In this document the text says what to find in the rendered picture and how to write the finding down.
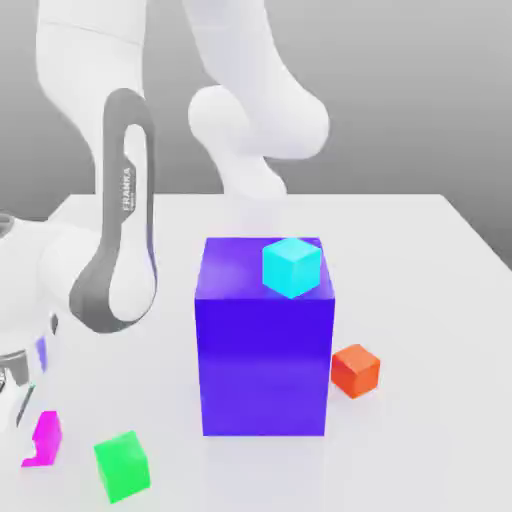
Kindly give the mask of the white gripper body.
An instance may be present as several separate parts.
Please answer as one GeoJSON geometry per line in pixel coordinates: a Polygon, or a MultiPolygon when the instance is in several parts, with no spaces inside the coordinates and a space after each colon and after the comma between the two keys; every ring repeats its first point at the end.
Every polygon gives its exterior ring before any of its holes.
{"type": "Polygon", "coordinates": [[[0,437],[28,431],[35,425],[36,386],[35,382],[18,386],[8,379],[0,386],[0,437]]]}

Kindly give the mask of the small magenta cube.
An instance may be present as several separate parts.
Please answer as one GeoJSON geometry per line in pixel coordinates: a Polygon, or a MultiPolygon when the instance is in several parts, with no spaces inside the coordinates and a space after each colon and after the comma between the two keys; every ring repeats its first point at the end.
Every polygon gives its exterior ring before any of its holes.
{"type": "Polygon", "coordinates": [[[33,457],[25,458],[22,468],[52,466],[62,441],[62,430],[58,413],[43,411],[32,435],[35,449],[33,457]]]}

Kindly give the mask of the small green cube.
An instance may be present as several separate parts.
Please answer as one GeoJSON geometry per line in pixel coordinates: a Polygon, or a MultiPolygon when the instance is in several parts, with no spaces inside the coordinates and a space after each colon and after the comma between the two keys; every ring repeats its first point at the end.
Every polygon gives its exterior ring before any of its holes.
{"type": "Polygon", "coordinates": [[[148,457],[135,431],[98,443],[93,450],[111,504],[150,487],[148,457]]]}

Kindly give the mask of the small cyan cube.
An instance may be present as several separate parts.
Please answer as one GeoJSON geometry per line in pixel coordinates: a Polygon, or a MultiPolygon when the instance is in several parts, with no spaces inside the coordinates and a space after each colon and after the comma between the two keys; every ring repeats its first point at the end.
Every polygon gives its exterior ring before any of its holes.
{"type": "Polygon", "coordinates": [[[322,249],[299,238],[285,238],[262,249],[262,282],[289,298],[320,284],[322,249]]]}

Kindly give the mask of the small orange cube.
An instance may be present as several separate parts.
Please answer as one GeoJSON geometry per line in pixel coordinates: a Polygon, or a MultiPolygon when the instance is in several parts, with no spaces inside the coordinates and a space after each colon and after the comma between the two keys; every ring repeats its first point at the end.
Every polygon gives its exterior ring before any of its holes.
{"type": "Polygon", "coordinates": [[[360,344],[353,344],[332,356],[331,381],[351,399],[377,388],[380,359],[360,344]]]}

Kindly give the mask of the large purple box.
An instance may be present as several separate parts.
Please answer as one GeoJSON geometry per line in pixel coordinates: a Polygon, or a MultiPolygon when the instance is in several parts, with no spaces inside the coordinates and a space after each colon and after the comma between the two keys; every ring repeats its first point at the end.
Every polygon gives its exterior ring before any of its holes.
{"type": "Polygon", "coordinates": [[[206,436],[321,436],[335,316],[327,265],[288,298],[262,279],[273,238],[206,240],[194,297],[206,436]]]}

